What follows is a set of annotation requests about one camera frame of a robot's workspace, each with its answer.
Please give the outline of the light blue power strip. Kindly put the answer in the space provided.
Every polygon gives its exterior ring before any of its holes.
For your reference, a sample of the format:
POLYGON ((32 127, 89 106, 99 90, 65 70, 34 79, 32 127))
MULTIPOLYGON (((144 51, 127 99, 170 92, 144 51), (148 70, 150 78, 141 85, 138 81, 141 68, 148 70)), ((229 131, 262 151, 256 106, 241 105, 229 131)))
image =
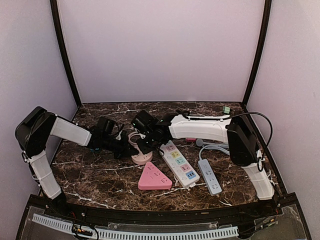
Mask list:
POLYGON ((207 189, 211 196, 218 195, 222 192, 222 188, 216 178, 216 175, 211 168, 207 159, 198 161, 198 167, 206 183, 207 189))

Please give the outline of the pink triangular power socket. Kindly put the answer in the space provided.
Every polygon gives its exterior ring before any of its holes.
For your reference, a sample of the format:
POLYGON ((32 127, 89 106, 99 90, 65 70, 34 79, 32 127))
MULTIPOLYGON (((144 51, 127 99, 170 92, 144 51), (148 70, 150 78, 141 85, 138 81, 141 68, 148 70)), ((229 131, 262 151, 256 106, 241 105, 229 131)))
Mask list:
POLYGON ((139 190, 170 190, 172 181, 152 162, 147 162, 138 181, 139 190))

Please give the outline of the green charger adapter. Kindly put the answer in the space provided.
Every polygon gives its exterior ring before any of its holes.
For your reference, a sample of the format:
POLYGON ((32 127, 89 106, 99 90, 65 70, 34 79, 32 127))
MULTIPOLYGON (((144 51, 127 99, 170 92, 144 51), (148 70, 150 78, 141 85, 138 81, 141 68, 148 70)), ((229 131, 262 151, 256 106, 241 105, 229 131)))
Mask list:
POLYGON ((229 115, 231 113, 231 108, 229 106, 223 106, 222 112, 226 115, 229 115))

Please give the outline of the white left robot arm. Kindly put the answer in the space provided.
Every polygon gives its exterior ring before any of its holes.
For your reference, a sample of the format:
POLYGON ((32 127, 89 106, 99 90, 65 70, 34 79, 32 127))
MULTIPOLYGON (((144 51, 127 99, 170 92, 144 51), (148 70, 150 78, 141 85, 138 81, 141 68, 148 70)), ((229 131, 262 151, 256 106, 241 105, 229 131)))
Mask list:
POLYGON ((85 128, 41 106, 33 109, 16 127, 15 138, 33 179, 41 187, 44 195, 53 200, 50 208, 60 218, 67 218, 71 208, 59 199, 65 195, 48 160, 46 150, 51 137, 93 151, 105 150, 112 153, 115 159, 138 154, 138 150, 130 144, 127 132, 112 119, 100 117, 96 125, 85 128))

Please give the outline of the white multi-socket power strip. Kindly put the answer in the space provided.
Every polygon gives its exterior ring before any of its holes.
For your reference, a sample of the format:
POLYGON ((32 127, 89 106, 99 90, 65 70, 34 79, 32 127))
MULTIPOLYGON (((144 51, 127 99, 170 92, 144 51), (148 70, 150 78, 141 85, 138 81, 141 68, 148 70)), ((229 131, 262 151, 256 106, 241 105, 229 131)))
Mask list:
POLYGON ((184 188, 192 188, 200 180, 199 174, 170 140, 160 147, 162 158, 184 188))

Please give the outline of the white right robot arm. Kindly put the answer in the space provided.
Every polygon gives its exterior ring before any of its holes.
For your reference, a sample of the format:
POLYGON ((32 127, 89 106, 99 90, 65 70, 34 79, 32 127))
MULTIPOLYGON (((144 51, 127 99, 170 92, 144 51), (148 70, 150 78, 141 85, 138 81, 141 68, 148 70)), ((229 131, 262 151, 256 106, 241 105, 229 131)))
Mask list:
POLYGON ((244 169, 261 200, 255 205, 255 213, 266 217, 274 210, 275 187, 264 165, 267 150, 260 149, 246 113, 200 116, 178 111, 157 118, 142 110, 131 124, 143 135, 137 145, 144 154, 173 139, 194 138, 227 144, 230 160, 244 169))

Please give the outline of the round pink power socket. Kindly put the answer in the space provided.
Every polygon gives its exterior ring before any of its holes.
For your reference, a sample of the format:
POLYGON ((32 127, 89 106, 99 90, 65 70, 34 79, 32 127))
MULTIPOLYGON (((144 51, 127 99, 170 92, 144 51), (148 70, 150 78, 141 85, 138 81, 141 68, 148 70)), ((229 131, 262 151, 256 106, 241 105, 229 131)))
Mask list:
POLYGON ((149 152, 147 154, 139 153, 137 155, 131 156, 132 161, 137 165, 145 165, 153 159, 153 153, 149 152))

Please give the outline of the pink square plug adapter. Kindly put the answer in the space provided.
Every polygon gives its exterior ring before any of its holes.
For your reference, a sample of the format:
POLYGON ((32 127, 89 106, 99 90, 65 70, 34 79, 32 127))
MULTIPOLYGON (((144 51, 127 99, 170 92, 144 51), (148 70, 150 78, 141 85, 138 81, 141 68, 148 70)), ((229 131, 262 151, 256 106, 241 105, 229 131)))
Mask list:
POLYGON ((194 143, 194 142, 196 142, 196 140, 197 140, 196 138, 192 138, 192 137, 188 137, 185 139, 185 141, 188 143, 194 143))

